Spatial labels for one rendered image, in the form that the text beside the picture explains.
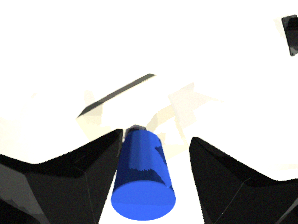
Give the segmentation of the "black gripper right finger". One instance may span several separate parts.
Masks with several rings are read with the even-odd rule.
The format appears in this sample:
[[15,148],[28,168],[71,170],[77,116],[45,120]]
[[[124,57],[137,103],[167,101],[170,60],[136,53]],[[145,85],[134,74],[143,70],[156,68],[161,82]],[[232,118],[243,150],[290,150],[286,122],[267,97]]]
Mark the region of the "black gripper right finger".
[[205,224],[279,224],[298,205],[298,179],[270,179],[200,137],[189,159]]

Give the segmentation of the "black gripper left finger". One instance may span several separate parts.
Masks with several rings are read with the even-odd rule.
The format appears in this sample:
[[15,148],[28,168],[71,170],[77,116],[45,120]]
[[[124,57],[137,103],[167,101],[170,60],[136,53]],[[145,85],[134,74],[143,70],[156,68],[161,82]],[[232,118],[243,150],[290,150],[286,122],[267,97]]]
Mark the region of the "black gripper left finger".
[[0,198],[40,224],[98,224],[124,140],[114,128],[44,163],[0,155]]

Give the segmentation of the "blue marker cap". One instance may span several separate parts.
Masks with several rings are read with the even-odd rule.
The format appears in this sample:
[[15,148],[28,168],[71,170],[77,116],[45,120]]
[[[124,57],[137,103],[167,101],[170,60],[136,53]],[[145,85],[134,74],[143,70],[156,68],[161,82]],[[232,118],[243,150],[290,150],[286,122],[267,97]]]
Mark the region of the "blue marker cap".
[[160,137],[133,131],[122,141],[112,190],[113,209],[134,221],[158,220],[176,205]]

